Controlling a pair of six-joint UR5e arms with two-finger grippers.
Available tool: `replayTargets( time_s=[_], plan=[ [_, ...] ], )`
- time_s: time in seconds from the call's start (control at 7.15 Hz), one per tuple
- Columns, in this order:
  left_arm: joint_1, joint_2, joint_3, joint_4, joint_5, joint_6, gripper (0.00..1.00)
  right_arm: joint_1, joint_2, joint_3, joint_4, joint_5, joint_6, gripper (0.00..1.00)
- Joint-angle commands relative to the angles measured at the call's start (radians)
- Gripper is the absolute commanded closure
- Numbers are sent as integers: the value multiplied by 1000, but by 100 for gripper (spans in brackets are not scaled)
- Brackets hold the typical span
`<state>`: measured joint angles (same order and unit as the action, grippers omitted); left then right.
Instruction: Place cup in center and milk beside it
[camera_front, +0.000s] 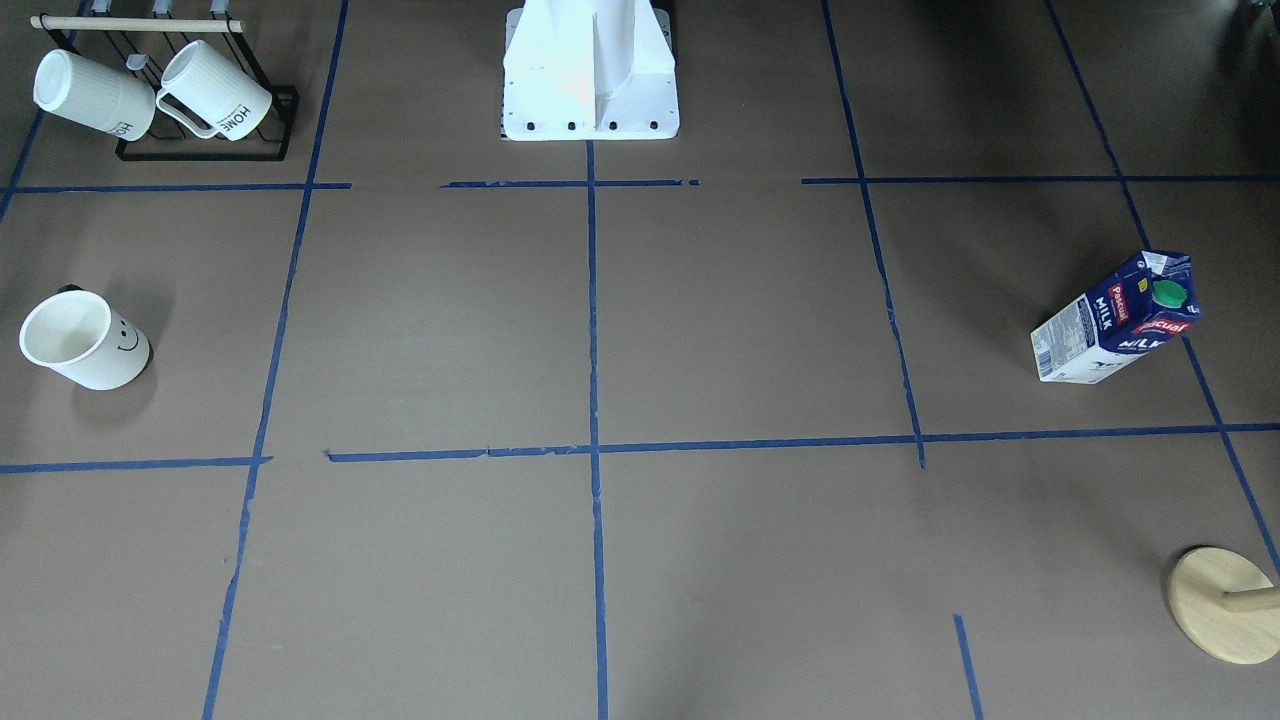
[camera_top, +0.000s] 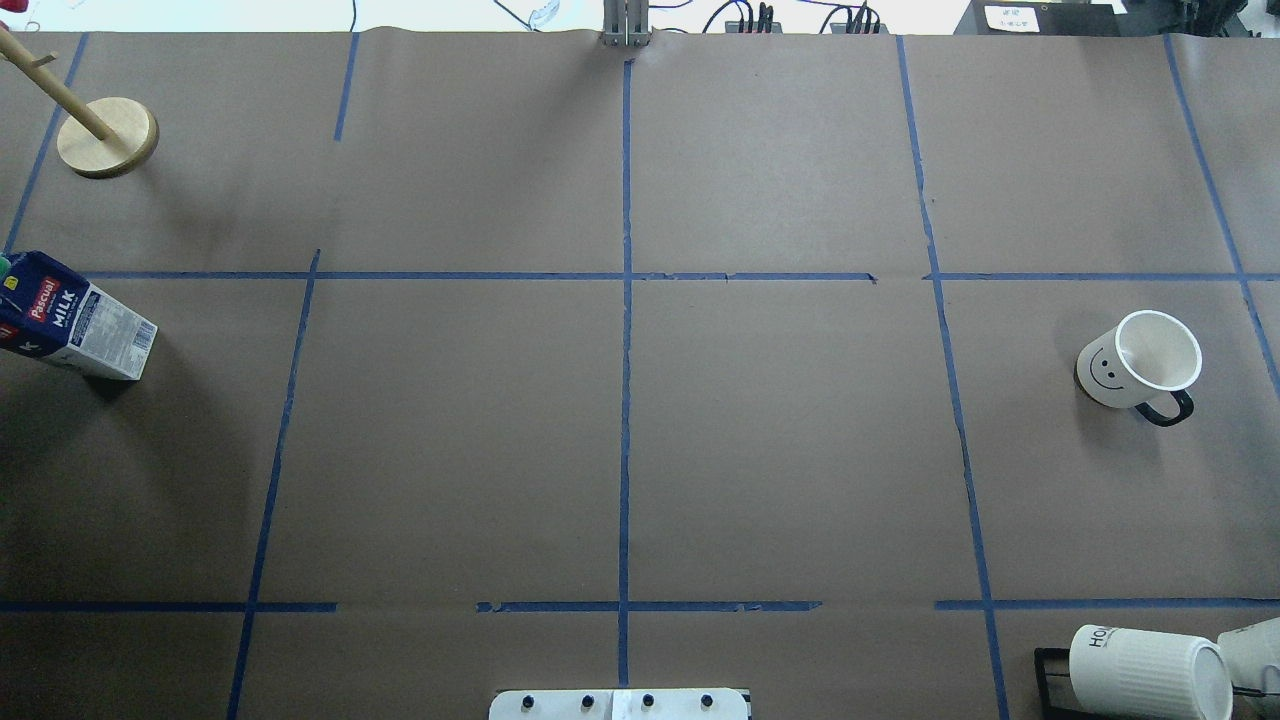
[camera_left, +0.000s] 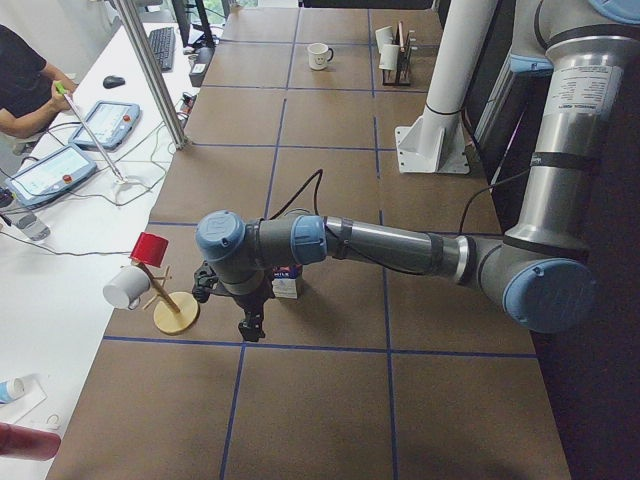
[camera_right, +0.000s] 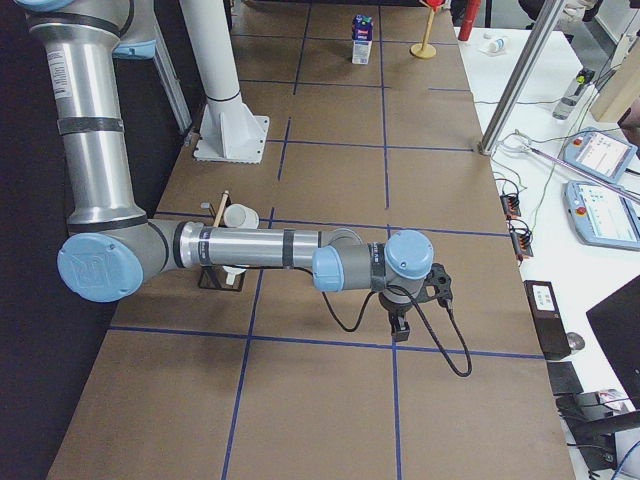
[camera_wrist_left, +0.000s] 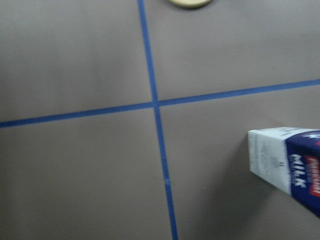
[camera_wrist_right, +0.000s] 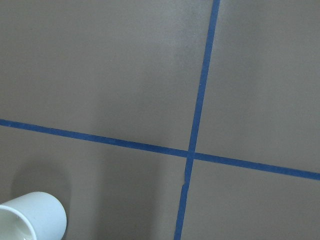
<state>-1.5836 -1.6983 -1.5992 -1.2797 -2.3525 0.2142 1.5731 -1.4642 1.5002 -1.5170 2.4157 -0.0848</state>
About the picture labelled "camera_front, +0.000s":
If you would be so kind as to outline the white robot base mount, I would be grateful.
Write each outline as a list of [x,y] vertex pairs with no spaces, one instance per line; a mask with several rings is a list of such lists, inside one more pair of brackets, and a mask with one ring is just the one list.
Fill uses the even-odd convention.
[[526,1],[506,15],[502,64],[508,141],[678,135],[672,1]]

